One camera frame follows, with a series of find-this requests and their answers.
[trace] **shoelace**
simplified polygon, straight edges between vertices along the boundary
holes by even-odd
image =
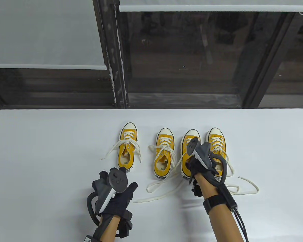
[[[226,161],[227,161],[227,164],[231,170],[231,174],[227,175],[227,176],[233,176],[233,174],[235,173],[235,170],[234,168],[232,167],[232,165],[230,164],[230,161],[229,161],[229,157],[227,155],[227,153],[223,150],[223,138],[220,138],[220,137],[212,137],[211,138],[211,143],[212,142],[215,142],[212,146],[214,147],[213,150],[216,150],[216,151],[221,151],[222,153],[224,153],[226,155]]]
[[[227,175],[227,176],[233,176],[233,174],[235,173],[235,170],[234,168],[232,167],[230,161],[229,161],[229,157],[227,155],[227,153],[223,150],[223,138],[220,138],[220,137],[212,137],[211,138],[211,143],[214,142],[214,144],[212,145],[214,147],[213,150],[217,150],[217,151],[221,151],[222,153],[224,153],[226,155],[226,161],[227,161],[227,164],[231,170],[231,174],[230,175]],[[256,189],[256,191],[253,191],[253,192],[239,192],[239,189],[240,187],[237,186],[237,185],[234,185],[234,184],[225,184],[228,188],[236,188],[237,191],[234,192],[234,191],[231,191],[229,190],[229,192],[232,194],[232,195],[248,195],[248,194],[256,194],[259,192],[259,188],[252,182],[250,181],[249,179],[247,178],[244,178],[244,177],[241,177],[241,176],[238,176],[239,179],[242,179],[244,181],[247,181],[249,182],[250,184],[253,185],[253,187]]]
[[[140,163],[141,163],[141,155],[140,155],[140,147],[139,144],[133,140],[132,138],[134,137],[134,131],[125,131],[123,133],[124,138],[119,140],[112,148],[111,150],[105,155],[104,158],[100,159],[100,160],[104,160],[105,158],[107,158],[110,153],[116,149],[117,147],[119,147],[122,144],[132,144],[135,147],[135,152],[139,154],[139,159],[140,159]]]
[[[170,147],[170,142],[171,142],[171,139],[168,139],[168,138],[162,139],[161,138],[161,143],[160,143],[159,146],[156,146],[156,145],[150,145],[149,146],[149,148],[151,148],[151,149],[161,148],[161,150],[157,154],[154,162],[157,160],[157,158],[159,157],[160,153],[163,150],[169,151],[170,155],[171,155],[171,159],[172,159],[171,168],[173,168],[173,169],[169,172],[168,176],[163,181],[157,181],[157,182],[153,182],[153,183],[149,184],[147,189],[146,189],[148,193],[152,193],[152,192],[156,191],[156,189],[159,188],[161,184],[164,184],[165,182],[168,182],[168,181],[172,180],[173,178],[175,178],[178,175],[178,173],[176,172],[176,168],[181,163],[182,157],[180,158],[179,162],[177,164],[175,164],[175,153],[174,153],[174,150],[172,150],[171,147]],[[162,196],[151,197],[151,198],[147,198],[147,199],[139,199],[137,201],[134,201],[134,203],[146,203],[146,202],[151,202],[151,201],[155,201],[155,200],[159,200],[159,199],[162,199],[164,197],[167,197],[167,196],[177,192],[182,187],[184,182],[185,181],[182,180],[174,190],[171,190],[171,191],[169,191],[168,193],[166,193]]]
[[[168,137],[161,137],[159,145],[150,145],[149,148],[151,150],[155,150],[157,148],[161,149],[158,152],[158,154],[156,155],[156,158],[155,158],[153,163],[156,162],[157,158],[161,155],[161,153],[164,150],[169,152],[170,156],[171,156],[171,169],[172,169],[172,170],[170,170],[168,176],[163,181],[153,182],[153,183],[148,185],[146,190],[147,190],[148,193],[152,193],[152,192],[156,191],[156,189],[159,188],[159,186],[161,184],[171,180],[172,178],[174,178],[177,175],[177,174],[172,175],[172,172],[175,171],[175,169],[176,169],[176,166],[175,166],[176,155],[175,155],[174,150],[171,148],[171,138],[168,138]]]

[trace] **black wrist strap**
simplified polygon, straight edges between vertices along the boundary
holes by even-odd
[[[212,197],[208,197],[204,200],[203,206],[206,209],[207,214],[209,214],[210,210],[220,204],[227,204],[225,197],[222,194],[214,195]]]

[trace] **gloved hand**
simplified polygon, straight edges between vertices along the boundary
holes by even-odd
[[[215,181],[215,175],[219,174],[219,173],[215,169],[215,167],[216,167],[215,161],[212,158],[210,158],[210,159],[212,161],[212,167],[210,170],[205,168],[201,164],[201,162],[198,159],[196,159],[194,156],[190,159],[190,162],[187,162],[185,164],[186,167],[191,171],[191,177],[190,177],[189,184],[191,184],[194,176],[198,173],[201,173],[207,181],[209,181],[209,180]]]
[[[127,172],[126,168],[124,167],[120,167],[119,170],[121,170],[125,174]],[[100,172],[100,179],[103,179],[103,182],[105,182],[105,184],[107,184],[107,177],[108,172]],[[96,191],[95,182],[92,183],[92,187]],[[115,197],[110,200],[104,211],[99,214],[99,216],[103,214],[109,214],[117,215],[123,218],[126,208],[128,207],[129,202],[133,198],[133,192],[137,189],[137,187],[138,184],[136,182],[133,182],[127,187],[127,189],[123,193],[116,193]]]

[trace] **roller blind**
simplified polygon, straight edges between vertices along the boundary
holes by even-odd
[[[92,0],[0,0],[0,68],[106,70]]]
[[[302,12],[303,0],[120,0],[123,12]]]

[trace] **forearm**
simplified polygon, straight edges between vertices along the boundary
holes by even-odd
[[[196,174],[194,177],[201,188],[204,199],[218,195],[216,188],[201,174]],[[232,213],[225,204],[213,207],[209,212],[209,217],[218,242],[243,242]]]
[[[107,229],[102,234],[102,237],[100,239],[101,242],[114,242],[119,222],[120,222],[119,216],[114,216],[112,218]]]

